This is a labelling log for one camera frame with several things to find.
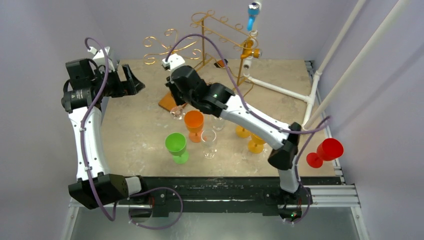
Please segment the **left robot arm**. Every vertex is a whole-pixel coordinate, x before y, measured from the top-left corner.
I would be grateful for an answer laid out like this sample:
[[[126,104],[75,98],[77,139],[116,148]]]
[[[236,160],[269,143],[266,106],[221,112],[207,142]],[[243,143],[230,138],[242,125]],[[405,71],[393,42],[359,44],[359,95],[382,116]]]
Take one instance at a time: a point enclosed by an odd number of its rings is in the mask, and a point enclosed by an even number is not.
[[[107,165],[101,137],[104,97],[136,95],[145,88],[131,71],[122,65],[126,80],[110,70],[100,97],[105,70],[92,59],[77,59],[65,64],[69,79],[63,86],[61,104],[71,122],[77,150],[76,182],[68,185],[69,195],[92,210],[130,197],[138,205],[146,203],[149,191],[141,176],[112,174]]]

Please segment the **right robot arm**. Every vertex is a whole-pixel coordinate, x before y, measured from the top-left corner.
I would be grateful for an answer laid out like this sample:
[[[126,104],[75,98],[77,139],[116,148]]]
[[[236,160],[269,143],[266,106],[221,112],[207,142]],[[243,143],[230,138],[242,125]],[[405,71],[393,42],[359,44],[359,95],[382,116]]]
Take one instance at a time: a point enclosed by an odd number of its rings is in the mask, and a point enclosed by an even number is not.
[[[278,171],[282,200],[292,204],[300,198],[299,175],[295,169],[300,124],[273,119],[245,103],[225,85],[206,83],[189,65],[171,67],[164,64],[163,68],[170,72],[165,85],[178,106],[189,104],[203,114],[230,121],[264,140],[272,148],[267,161]]]

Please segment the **tall clear flute glass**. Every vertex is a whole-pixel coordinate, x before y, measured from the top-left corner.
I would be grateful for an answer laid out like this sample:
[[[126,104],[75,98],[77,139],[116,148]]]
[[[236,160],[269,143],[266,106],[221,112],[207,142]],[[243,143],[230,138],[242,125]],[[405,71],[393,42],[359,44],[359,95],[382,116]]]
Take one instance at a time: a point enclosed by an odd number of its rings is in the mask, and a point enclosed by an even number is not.
[[[169,112],[174,120],[183,120],[186,111],[185,111],[186,104],[178,105],[173,107]]]

